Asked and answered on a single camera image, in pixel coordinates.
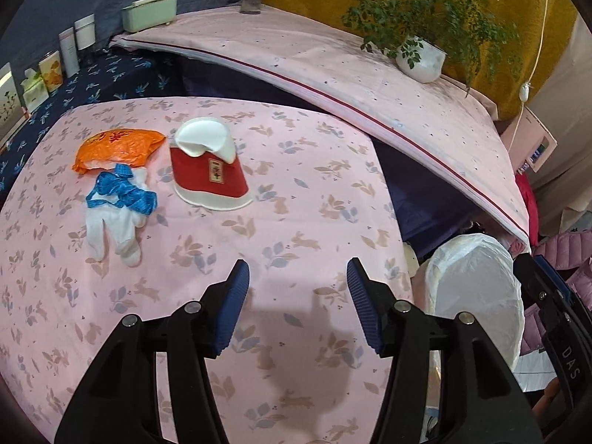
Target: orange plastic bag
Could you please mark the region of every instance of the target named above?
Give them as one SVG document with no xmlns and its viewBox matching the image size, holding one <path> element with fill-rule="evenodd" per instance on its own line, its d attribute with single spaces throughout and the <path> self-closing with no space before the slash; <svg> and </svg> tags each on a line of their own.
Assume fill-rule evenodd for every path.
<svg viewBox="0 0 592 444">
<path fill-rule="evenodd" d="M 86 173 L 91 169 L 114 169 L 117 163 L 142 167 L 164 142 L 155 130 L 116 128 L 94 135 L 80 146 L 72 170 Z"/>
</svg>

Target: pink puffer jacket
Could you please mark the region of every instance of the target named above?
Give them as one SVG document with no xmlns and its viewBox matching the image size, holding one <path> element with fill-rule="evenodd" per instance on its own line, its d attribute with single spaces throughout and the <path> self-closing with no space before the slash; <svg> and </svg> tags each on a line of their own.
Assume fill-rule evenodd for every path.
<svg viewBox="0 0 592 444">
<path fill-rule="evenodd" d="M 556 235 L 537 247 L 534 255 L 543 255 L 556 270 L 577 268 L 566 283 L 592 310 L 592 230 Z M 541 332 L 544 332 L 544 328 L 539 318 L 539 308 L 531 305 L 525 311 L 521 355 L 542 347 Z"/>
</svg>

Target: white flower pot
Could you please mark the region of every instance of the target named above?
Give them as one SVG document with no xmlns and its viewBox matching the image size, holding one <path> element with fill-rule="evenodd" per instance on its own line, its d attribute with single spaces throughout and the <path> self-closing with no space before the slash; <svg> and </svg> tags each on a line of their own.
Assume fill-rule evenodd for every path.
<svg viewBox="0 0 592 444">
<path fill-rule="evenodd" d="M 430 83 L 436 81 L 442 74 L 442 66 L 446 59 L 446 54 L 439 48 L 430 45 L 428 42 L 419 40 L 423 46 L 416 47 L 421 60 L 416 63 L 413 68 L 407 63 L 407 59 L 403 58 L 401 51 L 395 61 L 398 67 L 405 74 L 418 81 L 419 83 Z"/>
</svg>

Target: metal screw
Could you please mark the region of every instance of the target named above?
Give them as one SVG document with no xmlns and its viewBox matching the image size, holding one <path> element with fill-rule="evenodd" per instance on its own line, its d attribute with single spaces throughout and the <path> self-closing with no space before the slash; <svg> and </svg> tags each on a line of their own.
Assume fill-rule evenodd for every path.
<svg viewBox="0 0 592 444">
<path fill-rule="evenodd" d="M 460 320 L 463 324 L 470 326 L 475 322 L 475 316 L 470 312 L 461 312 L 458 314 L 458 320 Z"/>
<path fill-rule="evenodd" d="M 121 319 L 121 323 L 126 327 L 134 326 L 136 322 L 138 322 L 138 318 L 134 314 L 129 314 Z"/>
<path fill-rule="evenodd" d="M 397 301 L 395 302 L 395 310 L 402 313 L 409 312 L 411 310 L 411 304 L 407 301 Z"/>
<path fill-rule="evenodd" d="M 185 312 L 188 314 L 196 314 L 201 310 L 201 304 L 199 302 L 187 302 L 185 304 Z"/>
</svg>

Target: floral pattern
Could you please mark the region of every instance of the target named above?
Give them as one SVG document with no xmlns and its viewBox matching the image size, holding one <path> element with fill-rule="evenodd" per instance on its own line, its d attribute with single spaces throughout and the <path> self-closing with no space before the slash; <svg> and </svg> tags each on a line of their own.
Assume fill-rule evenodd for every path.
<svg viewBox="0 0 592 444">
<path fill-rule="evenodd" d="M 243 145 L 253 202 L 233 212 L 184 203 L 172 189 L 165 143 L 146 164 L 159 207 L 138 231 L 141 264 L 126 267 L 112 249 L 101 262 L 90 258 L 84 196 L 94 176 L 69 168 L 80 132 L 125 121 L 173 135 L 184 120 L 206 115 L 226 118 Z M 29 418 L 51 441 L 76 385 L 125 314 L 170 314 L 245 259 L 251 286 L 239 322 L 229 348 L 207 362 L 230 442 L 367 441 L 389 363 L 365 343 L 347 261 L 359 257 L 370 278 L 412 299 L 389 191 L 367 161 L 377 161 L 368 137 L 343 121 L 255 102 L 146 98 L 62 117 L 2 212 L 0 372 Z M 164 436 L 175 440 L 162 355 L 157 365 Z"/>
</svg>

